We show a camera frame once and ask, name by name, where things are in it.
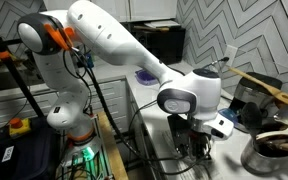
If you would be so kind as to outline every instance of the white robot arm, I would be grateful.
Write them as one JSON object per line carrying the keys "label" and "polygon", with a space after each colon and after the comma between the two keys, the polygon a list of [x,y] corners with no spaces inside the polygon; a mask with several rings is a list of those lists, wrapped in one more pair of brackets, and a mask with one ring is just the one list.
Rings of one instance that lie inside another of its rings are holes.
{"label": "white robot arm", "polygon": [[[170,114],[190,114],[194,130],[227,139],[233,123],[217,113],[221,80],[214,72],[196,69],[186,76],[171,70],[143,47],[111,15],[89,1],[77,1],[68,11],[48,11],[20,19],[18,32],[24,44],[34,52],[37,66],[50,88],[60,92],[59,100],[48,115],[55,129],[70,129],[73,139],[83,139],[92,127],[82,113],[87,89],[64,68],[62,50],[54,37],[45,30],[74,30],[70,36],[89,47],[93,53],[113,65],[137,65],[155,76],[161,87],[157,97],[159,107]],[[68,69],[74,65],[66,53]]]}

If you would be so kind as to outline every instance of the white cabinet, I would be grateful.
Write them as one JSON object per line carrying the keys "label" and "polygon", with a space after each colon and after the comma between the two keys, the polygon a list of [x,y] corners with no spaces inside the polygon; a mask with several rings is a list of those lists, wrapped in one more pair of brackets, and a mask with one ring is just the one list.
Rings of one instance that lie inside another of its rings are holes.
{"label": "white cabinet", "polygon": [[[48,94],[34,96],[37,104],[46,115],[50,111],[52,105],[57,100],[57,94],[52,92]],[[16,116],[20,118],[36,117],[36,113],[29,104],[26,102],[26,98],[9,99],[6,101],[0,101],[0,127],[6,124],[22,107],[25,108]]]}
{"label": "white cabinet", "polygon": [[[126,132],[130,118],[130,106],[128,105],[129,95],[127,95],[125,80],[101,83],[100,88],[114,122],[122,133]],[[93,86],[91,86],[91,91],[93,113],[104,111]]]}
{"label": "white cabinet", "polygon": [[[77,0],[44,0],[47,10],[66,10]],[[119,22],[130,20],[128,0],[91,0]]]}
{"label": "white cabinet", "polygon": [[[77,0],[44,0],[47,10],[68,9]],[[177,0],[91,0],[119,22],[176,17]]]}
{"label": "white cabinet", "polygon": [[130,21],[128,0],[92,0],[119,22]]}
{"label": "white cabinet", "polygon": [[177,0],[130,0],[131,21],[176,17]]}

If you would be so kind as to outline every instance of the purple object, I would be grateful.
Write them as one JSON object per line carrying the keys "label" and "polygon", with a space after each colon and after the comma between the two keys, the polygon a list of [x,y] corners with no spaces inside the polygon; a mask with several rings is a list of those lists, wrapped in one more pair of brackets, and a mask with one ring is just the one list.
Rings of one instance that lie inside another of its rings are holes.
{"label": "purple object", "polygon": [[144,86],[150,86],[158,83],[157,79],[143,69],[135,71],[135,74],[137,81]]}

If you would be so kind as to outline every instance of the red emergency stop button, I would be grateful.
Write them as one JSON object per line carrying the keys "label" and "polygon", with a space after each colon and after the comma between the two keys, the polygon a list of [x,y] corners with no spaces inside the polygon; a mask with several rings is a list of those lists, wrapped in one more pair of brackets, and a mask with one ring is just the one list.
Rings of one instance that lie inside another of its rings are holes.
{"label": "red emergency stop button", "polygon": [[13,118],[10,121],[11,128],[18,129],[23,126],[23,123],[20,118]]}

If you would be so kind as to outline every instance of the utensil holder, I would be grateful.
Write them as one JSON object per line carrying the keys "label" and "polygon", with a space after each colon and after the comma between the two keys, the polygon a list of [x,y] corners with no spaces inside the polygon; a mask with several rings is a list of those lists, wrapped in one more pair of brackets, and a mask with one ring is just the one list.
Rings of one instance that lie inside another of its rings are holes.
{"label": "utensil holder", "polygon": [[241,155],[243,167],[250,173],[264,175],[288,167],[288,156],[267,157],[255,151],[250,140]]}

